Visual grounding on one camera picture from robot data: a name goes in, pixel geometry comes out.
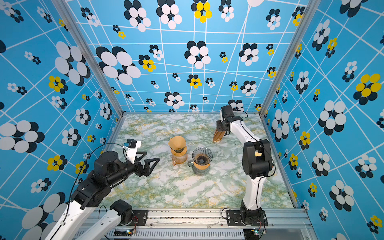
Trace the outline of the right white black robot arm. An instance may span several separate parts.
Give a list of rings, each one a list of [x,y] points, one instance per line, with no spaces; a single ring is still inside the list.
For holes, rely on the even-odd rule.
[[[213,142],[220,142],[225,135],[234,134],[243,144],[242,167],[248,176],[246,192],[240,207],[241,221],[246,226],[259,223],[267,226],[267,217],[261,207],[264,182],[274,168],[271,145],[249,130],[240,116],[234,114],[233,107],[221,107]]]

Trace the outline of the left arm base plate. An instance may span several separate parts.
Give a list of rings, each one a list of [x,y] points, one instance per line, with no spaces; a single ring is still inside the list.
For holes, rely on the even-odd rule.
[[[148,210],[129,210],[122,216],[120,226],[142,227],[146,225]]]

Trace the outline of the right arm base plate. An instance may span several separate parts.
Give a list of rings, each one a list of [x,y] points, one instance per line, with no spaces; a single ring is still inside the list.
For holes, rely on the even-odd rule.
[[[226,210],[223,217],[229,227],[267,227],[266,212],[263,210]]]

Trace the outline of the brown paper coffee filter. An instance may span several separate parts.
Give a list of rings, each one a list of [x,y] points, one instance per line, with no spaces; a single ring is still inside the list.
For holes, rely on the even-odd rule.
[[[173,149],[181,149],[187,146],[186,140],[181,136],[175,136],[169,140],[169,146]]]

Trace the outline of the grey glass carafe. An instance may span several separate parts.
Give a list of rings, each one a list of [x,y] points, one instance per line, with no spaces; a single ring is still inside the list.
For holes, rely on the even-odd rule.
[[[188,166],[191,167],[195,175],[198,176],[207,175],[211,167],[211,165],[196,166],[193,161],[188,161]]]

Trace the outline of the grey glass dripper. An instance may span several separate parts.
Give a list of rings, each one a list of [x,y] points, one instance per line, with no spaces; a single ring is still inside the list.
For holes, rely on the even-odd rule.
[[[192,158],[196,165],[209,165],[213,159],[213,153],[209,148],[198,147],[193,151]]]

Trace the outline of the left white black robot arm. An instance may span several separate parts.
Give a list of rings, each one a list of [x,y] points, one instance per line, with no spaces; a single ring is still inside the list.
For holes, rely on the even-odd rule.
[[[108,151],[100,155],[94,163],[94,170],[81,182],[71,195],[63,215],[47,235],[48,240],[71,240],[86,219],[98,209],[103,199],[118,186],[135,174],[148,177],[159,158],[147,159],[141,163],[138,158],[133,162],[121,162],[117,152]],[[139,225],[145,217],[137,217],[132,206],[123,200],[114,202],[110,209],[95,224],[86,230],[80,240],[100,240],[115,227]]]

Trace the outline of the green glass dripper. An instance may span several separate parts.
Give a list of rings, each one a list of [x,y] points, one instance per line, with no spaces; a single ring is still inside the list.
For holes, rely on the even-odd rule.
[[[171,150],[174,151],[177,154],[180,154],[180,153],[183,153],[183,152],[185,152],[187,150],[187,146],[184,146],[181,149],[173,149],[173,148],[171,148]]]

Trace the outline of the amber glass carafe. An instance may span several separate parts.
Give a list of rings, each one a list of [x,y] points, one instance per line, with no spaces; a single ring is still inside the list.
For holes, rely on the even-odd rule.
[[[174,151],[171,150],[171,154],[172,154],[172,164],[174,166],[177,165],[177,164],[184,163],[187,160],[187,158],[188,158],[188,154],[186,152],[177,154],[177,153],[175,153]]]

